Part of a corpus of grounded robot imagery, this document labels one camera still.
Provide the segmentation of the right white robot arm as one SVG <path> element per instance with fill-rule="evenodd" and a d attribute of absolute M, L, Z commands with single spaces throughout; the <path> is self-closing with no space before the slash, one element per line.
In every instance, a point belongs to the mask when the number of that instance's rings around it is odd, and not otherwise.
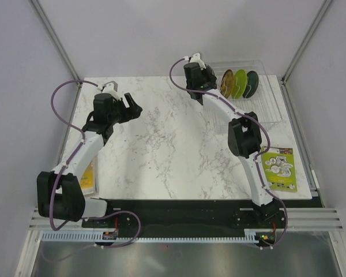
<path fill-rule="evenodd" d="M 186 91 L 191 98 L 228 122 L 228 147 L 246 173 L 253 202 L 253 222 L 266 227 L 278 213 L 261 160 L 261 155 L 270 147 L 269 135 L 254 112 L 245 113 L 220 93 L 210 67 L 189 62 L 183 68 Z"/>

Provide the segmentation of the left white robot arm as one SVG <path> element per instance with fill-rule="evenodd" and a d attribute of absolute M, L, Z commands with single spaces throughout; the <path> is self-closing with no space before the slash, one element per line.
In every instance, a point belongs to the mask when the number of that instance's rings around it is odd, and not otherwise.
<path fill-rule="evenodd" d="M 93 111 L 81 129 L 73 152 L 51 171 L 42 171 L 36 180 L 37 207 L 40 216 L 77 222 L 95 218 L 101 226 L 114 223 L 115 213 L 101 199 L 86 199 L 81 178 L 87 167 L 107 144 L 115 124 L 137 119 L 142 113 L 130 93 L 117 99 L 110 93 L 99 93 L 93 100 Z"/>

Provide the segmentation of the yellow patterned plate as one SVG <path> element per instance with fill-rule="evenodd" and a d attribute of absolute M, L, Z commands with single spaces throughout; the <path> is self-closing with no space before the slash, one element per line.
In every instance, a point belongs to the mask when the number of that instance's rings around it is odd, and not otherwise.
<path fill-rule="evenodd" d="M 234 87 L 234 74 L 231 69 L 228 69 L 223 74 L 220 85 L 220 92 L 225 98 L 229 98 Z"/>

